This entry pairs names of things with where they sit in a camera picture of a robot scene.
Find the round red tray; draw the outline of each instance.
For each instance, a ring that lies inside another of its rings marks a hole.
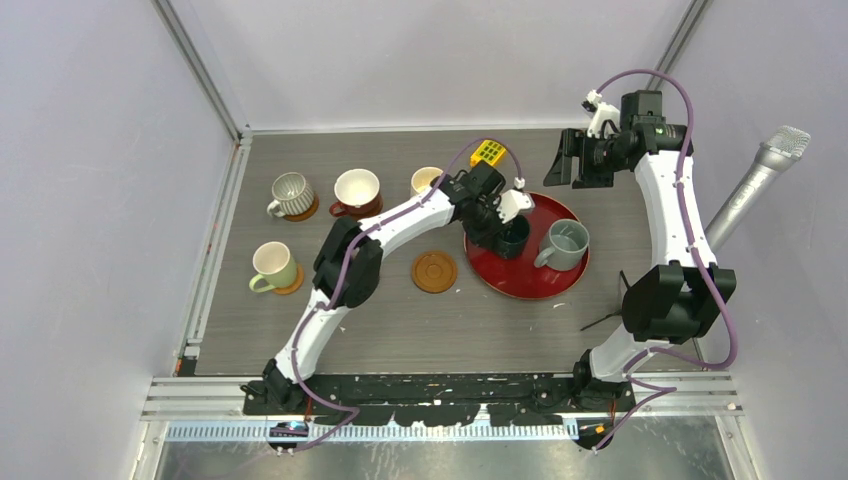
[[[589,264],[589,250],[586,250],[580,265],[567,272],[534,267],[539,243],[551,225],[562,218],[579,219],[568,207],[551,197],[538,193],[530,193],[530,196],[536,208],[525,215],[530,222],[530,238],[521,255],[504,260],[489,250],[472,245],[467,236],[465,254],[471,268],[490,287],[511,297],[539,300],[559,295],[577,283]]]

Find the white wall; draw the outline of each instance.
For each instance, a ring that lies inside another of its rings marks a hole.
[[[736,270],[732,368],[767,478],[845,478],[848,469],[848,17],[845,2],[714,2],[673,72],[695,105],[696,185],[712,218],[783,124],[812,135],[720,251]],[[679,105],[673,89],[667,103]],[[682,121],[682,116],[673,118]],[[714,360],[727,352],[716,326]]]
[[[0,6],[0,476],[127,478],[232,143],[147,0]]]
[[[584,121],[586,93],[653,67],[689,2],[175,3],[231,110],[268,130]]]

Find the silver microphone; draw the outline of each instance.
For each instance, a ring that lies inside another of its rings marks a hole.
[[[724,245],[733,230],[739,226],[739,222],[777,177],[801,159],[801,154],[809,143],[808,133],[783,126],[778,128],[767,142],[760,144],[760,150],[757,151],[748,173],[742,177],[736,189],[707,226],[707,243],[713,252]]]

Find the black mounting base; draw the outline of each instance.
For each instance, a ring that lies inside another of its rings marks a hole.
[[[591,449],[597,447],[598,444],[601,443],[601,440],[603,440],[606,435],[607,435],[607,431],[603,431],[601,433],[596,433],[595,431],[590,430],[588,433],[581,433],[580,438],[575,440],[574,443],[585,448],[586,450],[591,450]],[[614,436],[610,437],[609,441],[607,443],[605,443],[604,446],[601,447],[599,450],[603,450],[603,449],[609,447],[610,444],[613,441],[613,438],[615,438],[615,437]]]
[[[245,415],[303,415],[308,397],[296,384],[281,381],[271,360],[265,380],[242,386]],[[315,393],[334,403],[356,405],[360,414],[354,425],[381,426],[394,420],[398,425],[426,426],[470,424],[481,405],[486,405],[491,425],[557,425],[562,412],[608,413],[611,399],[577,401],[575,380],[553,373],[439,374],[439,375],[314,375],[306,381]],[[625,384],[622,392],[629,390]],[[616,411],[633,408],[633,396],[616,399]],[[315,422],[334,425],[347,413],[312,404]]]
[[[609,411],[610,404],[615,401],[633,403],[633,391],[630,383],[603,382],[592,376],[589,364],[589,353],[586,350],[580,360],[574,364],[574,403],[578,408],[588,411],[598,411],[606,408]]]

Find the mug handle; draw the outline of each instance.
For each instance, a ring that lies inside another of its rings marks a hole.
[[[330,205],[330,215],[334,217],[341,217],[342,215],[347,215],[347,210],[344,208],[344,203],[336,202]]]
[[[533,260],[533,266],[536,268],[542,268],[548,264],[548,257],[554,254],[556,249],[554,247],[548,247],[541,252],[539,252],[539,256],[536,257],[536,260]]]
[[[280,201],[276,198],[268,204],[268,208],[265,209],[268,212],[268,215],[272,217],[282,217],[285,216],[282,210],[280,210]]]
[[[256,282],[258,282],[259,280],[265,280],[265,277],[263,277],[261,273],[257,273],[255,277],[251,278],[250,283],[248,284],[250,289],[253,290],[256,293],[267,292],[269,290],[273,290],[273,289],[277,288],[277,287],[271,285],[270,283],[268,285],[265,285],[264,287],[256,288]]]

